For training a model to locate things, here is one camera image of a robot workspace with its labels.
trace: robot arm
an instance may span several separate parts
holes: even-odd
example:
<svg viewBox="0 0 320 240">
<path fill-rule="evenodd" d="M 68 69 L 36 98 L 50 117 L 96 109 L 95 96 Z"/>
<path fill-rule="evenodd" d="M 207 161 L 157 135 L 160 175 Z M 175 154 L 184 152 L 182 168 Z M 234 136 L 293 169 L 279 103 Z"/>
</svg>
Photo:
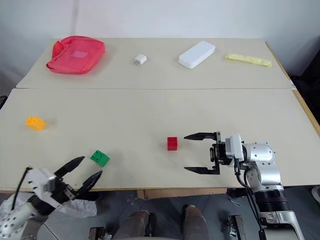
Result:
<svg viewBox="0 0 320 240">
<path fill-rule="evenodd" d="M 96 184 L 102 171 L 89 177 L 78 191 L 64 183 L 62 178 L 75 169 L 84 158 L 81 156 L 71 160 L 55 173 L 45 168 L 31 168 L 26 178 L 35 194 L 20 208 L 12 210 L 0 221 L 0 238 L 36 240 L 38 230 L 48 219 L 48 215 L 55 209 L 62 208 L 65 202 L 87 193 Z"/>
<path fill-rule="evenodd" d="M 219 165 L 233 167 L 239 183 L 255 196 L 257 221 L 260 226 L 266 226 L 259 231 L 260 239 L 304 240 L 296 215 L 289 209 L 276 167 L 276 153 L 271 146 L 267 142 L 244 143 L 238 134 L 226 137 L 222 142 L 220 132 L 200 132 L 185 137 L 189 140 L 208 138 L 215 141 L 210 148 L 210 158 L 214 162 L 212 170 L 206 167 L 185 169 L 198 174 L 220 174 Z M 244 170 L 244 182 L 240 179 L 240 170 Z"/>
</svg>

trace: lego brick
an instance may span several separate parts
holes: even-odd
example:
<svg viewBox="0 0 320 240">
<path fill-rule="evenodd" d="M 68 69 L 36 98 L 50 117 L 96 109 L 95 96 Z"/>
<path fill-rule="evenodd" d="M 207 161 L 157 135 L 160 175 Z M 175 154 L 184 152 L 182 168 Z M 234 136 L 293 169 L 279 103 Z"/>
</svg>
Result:
<svg viewBox="0 0 320 240">
<path fill-rule="evenodd" d="M 45 129 L 46 122 L 43 121 L 40 117 L 29 116 L 25 121 L 25 125 L 33 130 L 43 130 Z"/>
<path fill-rule="evenodd" d="M 169 136 L 167 138 L 167 150 L 176 151 L 178 149 L 178 138 L 176 136 Z"/>
<path fill-rule="evenodd" d="M 95 153 L 90 157 L 93 161 L 95 161 L 100 166 L 104 167 L 110 160 L 110 157 L 108 157 L 106 154 L 104 154 L 102 151 L 95 151 Z"/>
</svg>

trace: table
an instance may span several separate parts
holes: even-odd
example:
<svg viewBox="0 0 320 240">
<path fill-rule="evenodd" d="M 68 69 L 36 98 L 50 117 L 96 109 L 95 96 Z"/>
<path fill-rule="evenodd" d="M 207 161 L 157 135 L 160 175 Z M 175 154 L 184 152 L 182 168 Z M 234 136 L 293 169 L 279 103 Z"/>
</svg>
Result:
<svg viewBox="0 0 320 240">
<path fill-rule="evenodd" d="M 258 89 L 291 85 L 263 39 L 241 38 L 101 38 L 106 54 L 88 73 L 58 74 L 47 69 L 48 46 L 29 73 L 16 86 L 28 89 Z M 178 56 L 207 41 L 214 53 L 194 69 L 178 63 Z M 272 67 L 225 59 L 229 53 L 265 58 Z M 143 65 L 133 64 L 138 54 Z"/>
<path fill-rule="evenodd" d="M 28 116 L 47 128 L 27 128 Z M 233 168 L 222 166 L 221 175 L 184 169 L 211 167 L 212 141 L 183 137 L 215 131 L 268 141 L 285 186 L 320 183 L 320 138 L 291 89 L 14 89 L 0 121 L 1 190 L 14 189 L 28 165 L 55 171 L 83 155 L 64 178 L 77 188 L 101 169 L 89 159 L 96 149 L 111 158 L 96 190 L 240 187 Z M 178 151 L 167 151 L 168 136 L 178 137 Z"/>
</svg>

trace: white power bank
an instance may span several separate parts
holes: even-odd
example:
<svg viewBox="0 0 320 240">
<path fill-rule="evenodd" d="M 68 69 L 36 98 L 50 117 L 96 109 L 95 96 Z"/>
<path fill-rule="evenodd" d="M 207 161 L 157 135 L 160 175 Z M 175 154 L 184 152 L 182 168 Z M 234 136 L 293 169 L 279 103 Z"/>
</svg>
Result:
<svg viewBox="0 0 320 240">
<path fill-rule="evenodd" d="M 201 41 L 194 45 L 189 50 L 185 51 L 179 56 L 178 62 L 187 67 L 188 69 L 193 69 L 207 57 L 214 53 L 216 46 L 206 42 Z"/>
</svg>

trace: white plastic bag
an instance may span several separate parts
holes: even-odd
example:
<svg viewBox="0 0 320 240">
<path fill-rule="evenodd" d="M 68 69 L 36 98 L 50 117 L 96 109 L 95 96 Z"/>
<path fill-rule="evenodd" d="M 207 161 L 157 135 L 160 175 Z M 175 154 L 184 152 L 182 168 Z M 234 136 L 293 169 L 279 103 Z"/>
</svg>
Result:
<svg viewBox="0 0 320 240">
<path fill-rule="evenodd" d="M 15 201 L 14 209 L 19 208 L 32 196 L 29 192 L 19 192 Z M 7 200 L 4 200 L 0 205 L 0 217 L 3 218 L 11 211 L 12 202 L 14 201 L 14 194 Z M 86 218 L 97 215 L 97 206 L 94 201 L 75 199 L 64 203 L 64 207 L 59 209 L 60 212 L 65 213 L 75 218 Z"/>
</svg>

